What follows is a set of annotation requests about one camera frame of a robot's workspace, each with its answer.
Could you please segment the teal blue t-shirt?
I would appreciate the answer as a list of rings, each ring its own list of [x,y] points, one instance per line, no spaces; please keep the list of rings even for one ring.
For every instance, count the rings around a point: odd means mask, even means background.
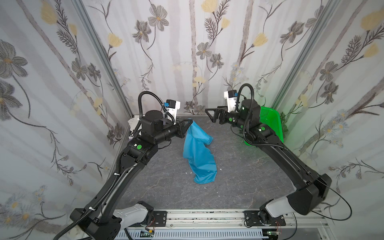
[[[217,165],[214,155],[207,148],[214,138],[208,135],[196,122],[188,128],[184,143],[183,158],[188,160],[192,172],[195,174],[194,182],[209,184],[215,181]]]

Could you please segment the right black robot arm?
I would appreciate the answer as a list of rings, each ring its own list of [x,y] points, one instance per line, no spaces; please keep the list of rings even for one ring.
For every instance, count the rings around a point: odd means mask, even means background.
[[[261,224],[271,225],[276,218],[290,213],[307,215],[325,200],[331,178],[326,174],[319,175],[304,164],[270,126],[261,122],[261,107],[255,100],[244,100],[236,111],[218,107],[206,109],[205,112],[213,123],[230,124],[242,130],[245,142],[265,152],[291,180],[294,192],[270,200],[260,207],[258,218]]]

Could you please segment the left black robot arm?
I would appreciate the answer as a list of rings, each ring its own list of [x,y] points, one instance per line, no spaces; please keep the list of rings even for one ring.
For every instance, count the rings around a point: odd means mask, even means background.
[[[79,227],[89,240],[113,240],[123,224],[115,210],[133,179],[158,152],[160,143],[171,142],[173,137],[183,139],[192,123],[190,119],[177,121],[165,118],[160,111],[148,111],[138,121],[133,139],[118,155],[114,173],[84,208],[73,210],[72,223],[54,238]]]

